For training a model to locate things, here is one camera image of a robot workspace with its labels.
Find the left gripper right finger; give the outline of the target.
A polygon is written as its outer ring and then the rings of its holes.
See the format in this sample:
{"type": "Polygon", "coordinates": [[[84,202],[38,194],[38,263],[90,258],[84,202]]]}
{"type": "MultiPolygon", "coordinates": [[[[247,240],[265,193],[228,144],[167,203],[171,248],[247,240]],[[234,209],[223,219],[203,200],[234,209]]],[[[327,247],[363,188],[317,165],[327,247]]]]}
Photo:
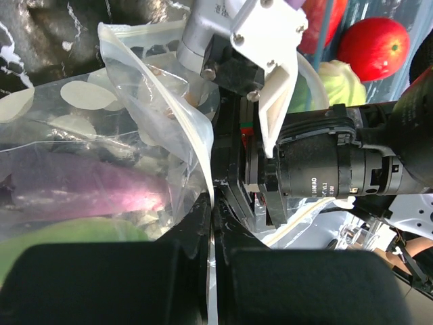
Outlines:
{"type": "Polygon", "coordinates": [[[255,263],[270,251],[236,218],[224,193],[215,192],[212,212],[219,324],[256,324],[261,274],[255,263]]]}

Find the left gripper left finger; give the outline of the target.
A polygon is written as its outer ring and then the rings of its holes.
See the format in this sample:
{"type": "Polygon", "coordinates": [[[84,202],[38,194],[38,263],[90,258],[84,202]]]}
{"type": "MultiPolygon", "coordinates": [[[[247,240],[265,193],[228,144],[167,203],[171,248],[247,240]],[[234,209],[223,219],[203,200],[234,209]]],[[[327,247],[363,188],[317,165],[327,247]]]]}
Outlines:
{"type": "Polygon", "coordinates": [[[155,241],[152,324],[208,323],[211,204],[202,193],[186,216],[155,241]]]}

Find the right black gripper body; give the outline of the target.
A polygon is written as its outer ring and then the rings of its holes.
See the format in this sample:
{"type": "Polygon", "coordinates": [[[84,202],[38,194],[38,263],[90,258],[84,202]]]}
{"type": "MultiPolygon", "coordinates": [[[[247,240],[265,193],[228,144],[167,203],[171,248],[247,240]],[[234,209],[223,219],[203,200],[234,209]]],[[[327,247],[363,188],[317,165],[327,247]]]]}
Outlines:
{"type": "Polygon", "coordinates": [[[337,104],[289,114],[267,158],[257,105],[222,91],[213,121],[214,184],[248,229],[256,227],[256,199],[264,204],[271,225],[280,226],[288,219],[292,198],[394,195],[399,161],[383,144],[391,107],[337,104]]]}

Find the fake green cabbage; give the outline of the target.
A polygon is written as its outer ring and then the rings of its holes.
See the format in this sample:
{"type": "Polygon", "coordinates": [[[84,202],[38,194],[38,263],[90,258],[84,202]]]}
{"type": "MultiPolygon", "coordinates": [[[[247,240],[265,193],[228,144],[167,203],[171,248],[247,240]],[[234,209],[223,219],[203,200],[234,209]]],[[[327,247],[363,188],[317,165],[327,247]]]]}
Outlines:
{"type": "MultiPolygon", "coordinates": [[[[366,88],[352,71],[350,64],[338,60],[321,62],[318,75],[325,87],[330,106],[344,104],[351,107],[366,103],[366,88]]],[[[309,108],[306,107],[308,90],[306,79],[298,74],[288,114],[325,109],[316,105],[314,99],[311,99],[309,108]]]]}

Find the clear zip top bag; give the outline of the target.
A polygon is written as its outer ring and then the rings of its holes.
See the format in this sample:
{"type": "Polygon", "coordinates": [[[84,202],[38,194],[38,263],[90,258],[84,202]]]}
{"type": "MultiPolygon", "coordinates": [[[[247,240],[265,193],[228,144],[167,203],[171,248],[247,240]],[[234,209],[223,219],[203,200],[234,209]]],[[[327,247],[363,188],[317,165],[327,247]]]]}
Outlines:
{"type": "MultiPolygon", "coordinates": [[[[131,118],[142,128],[117,137],[95,139],[62,138],[44,144],[36,142],[1,150],[11,152],[36,148],[47,152],[71,153],[119,167],[134,168],[163,178],[168,184],[170,200],[160,211],[133,211],[102,215],[107,219],[123,219],[143,230],[155,240],[186,216],[196,198],[210,188],[211,146],[214,141],[212,119],[193,107],[180,95],[169,91],[146,64],[181,66],[174,53],[183,32],[183,21],[155,25],[103,25],[100,30],[102,57],[113,86],[121,86],[116,94],[128,109],[131,118]],[[145,108],[136,92],[138,80],[151,83],[174,118],[159,108],[145,108]]],[[[1,185],[1,242],[49,225],[71,220],[27,221],[17,223],[8,217],[12,205],[6,188],[1,185]]]]}

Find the fake red apple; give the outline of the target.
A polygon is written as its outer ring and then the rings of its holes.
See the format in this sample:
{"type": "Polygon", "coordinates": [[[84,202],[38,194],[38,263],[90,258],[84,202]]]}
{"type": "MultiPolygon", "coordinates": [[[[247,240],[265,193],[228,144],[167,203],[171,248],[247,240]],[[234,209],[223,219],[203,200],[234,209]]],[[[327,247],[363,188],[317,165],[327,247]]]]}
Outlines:
{"type": "Polygon", "coordinates": [[[346,30],[336,58],[349,64],[362,82],[370,82],[397,72],[409,49],[409,33],[402,24],[390,18],[366,18],[346,30]]]}

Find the fake red orange mango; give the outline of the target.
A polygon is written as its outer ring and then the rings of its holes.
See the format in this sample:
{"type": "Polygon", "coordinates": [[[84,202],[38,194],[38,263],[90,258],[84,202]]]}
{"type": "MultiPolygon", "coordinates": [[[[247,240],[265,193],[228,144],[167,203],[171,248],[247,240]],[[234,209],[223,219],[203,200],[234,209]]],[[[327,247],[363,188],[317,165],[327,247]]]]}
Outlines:
{"type": "MultiPolygon", "coordinates": [[[[332,4],[329,23],[327,24],[327,33],[325,36],[324,47],[327,47],[334,37],[339,24],[343,18],[348,0],[335,0],[332,4]]],[[[306,0],[302,6],[308,20],[308,28],[303,32],[302,40],[298,46],[298,51],[313,55],[317,50],[319,36],[322,31],[322,25],[327,7],[326,0],[306,0]]]]}

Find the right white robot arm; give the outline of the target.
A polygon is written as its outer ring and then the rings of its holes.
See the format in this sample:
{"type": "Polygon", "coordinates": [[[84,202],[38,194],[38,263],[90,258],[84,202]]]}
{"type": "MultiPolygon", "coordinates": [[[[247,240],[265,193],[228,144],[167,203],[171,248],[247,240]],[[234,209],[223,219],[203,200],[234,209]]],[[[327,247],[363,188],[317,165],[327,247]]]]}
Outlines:
{"type": "Polygon", "coordinates": [[[279,227],[289,218],[291,199],[349,196],[361,199],[357,217],[391,219],[398,196],[431,193],[431,36],[416,51],[409,80],[395,102],[287,115],[272,158],[265,156],[260,131],[242,143],[241,99],[224,91],[211,167],[237,219],[254,228],[254,197],[279,227]]]}

